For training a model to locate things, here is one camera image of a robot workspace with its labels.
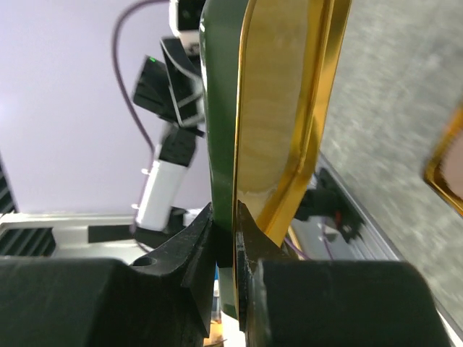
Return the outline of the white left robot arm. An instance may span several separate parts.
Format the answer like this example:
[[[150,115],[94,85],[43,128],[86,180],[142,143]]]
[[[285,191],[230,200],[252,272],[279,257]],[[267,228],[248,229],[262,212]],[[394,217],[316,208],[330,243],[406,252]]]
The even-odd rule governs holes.
[[[173,206],[204,133],[203,81],[197,51],[179,38],[161,39],[163,61],[148,57],[133,95],[135,105],[165,121],[135,217],[135,239],[156,248],[181,231],[186,211]]]

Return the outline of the green gold cookie tin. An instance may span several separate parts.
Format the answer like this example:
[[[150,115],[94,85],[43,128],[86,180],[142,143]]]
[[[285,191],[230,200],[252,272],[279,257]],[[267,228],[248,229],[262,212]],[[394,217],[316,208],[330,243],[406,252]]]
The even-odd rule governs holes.
[[[425,165],[424,181],[462,216],[462,103],[443,128]]]

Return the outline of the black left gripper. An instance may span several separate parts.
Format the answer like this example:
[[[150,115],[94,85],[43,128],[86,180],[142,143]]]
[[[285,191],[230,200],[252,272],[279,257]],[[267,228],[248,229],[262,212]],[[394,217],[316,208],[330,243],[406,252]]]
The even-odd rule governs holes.
[[[187,54],[175,37],[160,45],[163,61],[146,58],[132,100],[164,121],[196,127],[205,120],[200,57]]]

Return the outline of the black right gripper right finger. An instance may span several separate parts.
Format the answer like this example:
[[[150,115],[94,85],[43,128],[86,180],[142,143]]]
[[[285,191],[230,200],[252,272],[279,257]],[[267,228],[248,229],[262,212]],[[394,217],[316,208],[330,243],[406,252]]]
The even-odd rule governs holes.
[[[449,346],[433,295],[408,262],[296,260],[234,219],[239,327],[249,346]]]

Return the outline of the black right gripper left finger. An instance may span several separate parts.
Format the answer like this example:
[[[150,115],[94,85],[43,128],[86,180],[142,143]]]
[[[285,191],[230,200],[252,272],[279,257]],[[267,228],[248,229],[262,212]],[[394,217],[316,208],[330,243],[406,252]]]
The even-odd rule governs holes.
[[[3,346],[201,346],[210,333],[212,209],[131,264],[1,261]]]

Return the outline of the gold tin lid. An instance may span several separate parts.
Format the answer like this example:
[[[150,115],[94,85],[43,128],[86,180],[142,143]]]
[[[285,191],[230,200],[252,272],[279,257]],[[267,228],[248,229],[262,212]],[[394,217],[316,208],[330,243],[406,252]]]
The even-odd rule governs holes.
[[[237,317],[239,204],[281,245],[315,170],[349,1],[207,1],[200,63],[224,312]]]

